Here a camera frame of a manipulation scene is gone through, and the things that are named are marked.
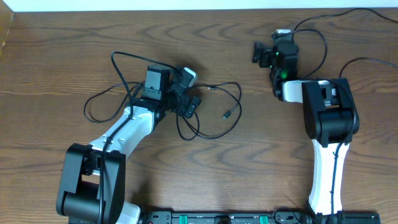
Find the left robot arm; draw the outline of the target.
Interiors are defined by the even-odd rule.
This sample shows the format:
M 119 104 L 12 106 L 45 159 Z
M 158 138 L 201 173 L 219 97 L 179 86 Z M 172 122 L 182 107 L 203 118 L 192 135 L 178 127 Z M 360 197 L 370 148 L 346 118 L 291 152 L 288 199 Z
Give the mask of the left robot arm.
M 170 73 L 165 66 L 148 66 L 142 96 L 133 98 L 101 137 L 68 148 L 56 201 L 59 215 L 73 223 L 138 223 L 140 207 L 125 200 L 127 158 L 167 112 L 191 118 L 201 102 L 186 94 L 197 79 L 193 70 Z

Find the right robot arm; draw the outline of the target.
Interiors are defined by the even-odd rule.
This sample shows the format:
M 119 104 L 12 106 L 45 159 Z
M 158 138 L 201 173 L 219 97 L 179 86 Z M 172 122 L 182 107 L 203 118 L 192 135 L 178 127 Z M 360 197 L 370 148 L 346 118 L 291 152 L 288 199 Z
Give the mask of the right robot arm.
M 305 131 L 315 153 L 309 206 L 317 216 L 336 215 L 342 211 L 343 167 L 359 116 L 347 79 L 297 76 L 298 52 L 292 40 L 277 40 L 272 47 L 255 42 L 252 61 L 270 69 L 272 93 L 278 100 L 302 104 Z

